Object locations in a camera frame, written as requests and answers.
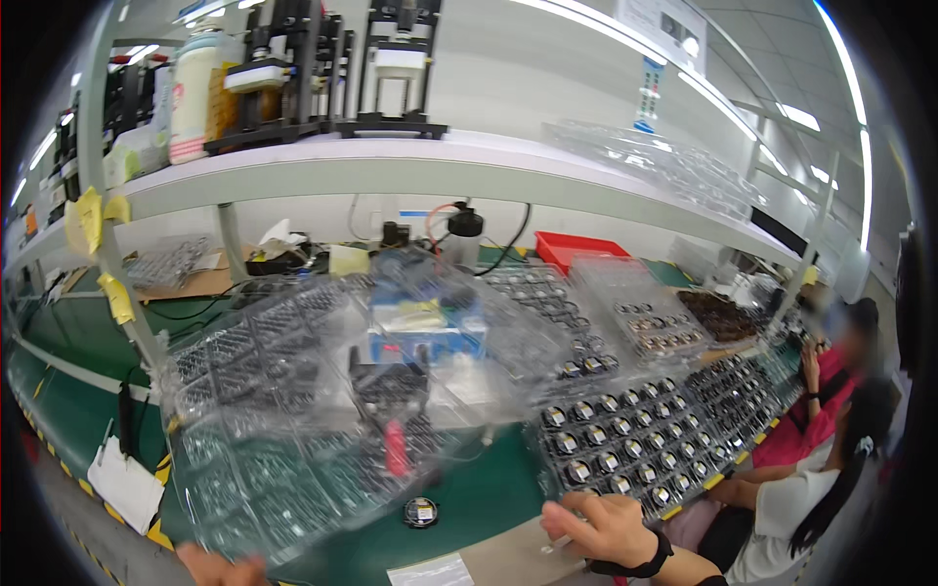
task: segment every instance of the black wristband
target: black wristband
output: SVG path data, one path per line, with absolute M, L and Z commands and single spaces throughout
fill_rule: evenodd
M 654 529 L 651 531 L 658 536 L 658 551 L 655 552 L 655 557 L 651 559 L 651 562 L 645 562 L 636 567 L 625 567 L 619 563 L 594 560 L 589 565 L 590 571 L 594 574 L 603 574 L 605 576 L 651 578 L 661 571 L 664 561 L 674 555 L 674 551 L 671 549 L 671 542 L 664 536 L 664 533 L 655 531 Z

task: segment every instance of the pen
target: pen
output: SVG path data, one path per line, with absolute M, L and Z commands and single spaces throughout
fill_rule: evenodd
M 108 443 L 108 438 L 111 436 L 111 428 L 114 427 L 114 418 L 111 418 L 111 421 L 108 422 L 108 428 L 104 430 L 104 439 L 101 440 L 101 449 L 98 452 L 98 466 L 101 465 L 101 460 L 104 458 L 104 446 Z

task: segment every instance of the ceiling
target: ceiling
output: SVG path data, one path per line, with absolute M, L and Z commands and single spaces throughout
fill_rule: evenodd
M 777 97 L 782 103 L 817 118 L 825 136 L 857 154 L 860 152 L 859 125 L 843 68 L 811 0 L 694 2 L 742 48 L 771 85 L 771 89 L 766 87 L 736 49 L 714 28 L 709 29 L 709 47 L 739 75 L 764 107 L 776 111 Z M 851 55 L 860 77 L 873 151 L 871 228 L 890 243 L 895 240 L 898 247 L 898 234 L 908 224 L 910 213 L 904 181 L 887 138 L 892 133 L 891 117 L 881 105 L 885 101 L 878 95 L 878 83 L 865 75 L 857 52 L 851 50 Z M 793 131 L 787 134 L 806 168 L 811 164 L 827 168 L 829 147 L 806 135 Z M 862 170 L 842 158 L 838 183 L 837 198 L 848 208 L 840 219 L 859 235 L 863 215 Z

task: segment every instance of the woman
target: woman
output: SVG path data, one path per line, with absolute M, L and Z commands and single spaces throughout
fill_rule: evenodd
M 808 552 L 846 503 L 867 458 L 885 440 L 892 413 L 886 383 L 863 382 L 835 417 L 831 447 L 796 464 L 737 473 L 717 484 L 708 498 L 729 506 L 696 548 L 665 533 L 713 562 L 731 584 L 781 574 Z
M 868 297 L 847 306 L 840 340 L 818 354 L 814 344 L 801 351 L 802 395 L 776 428 L 752 452 L 752 466 L 785 466 L 806 458 L 834 433 L 834 418 L 867 370 L 876 348 L 879 311 Z

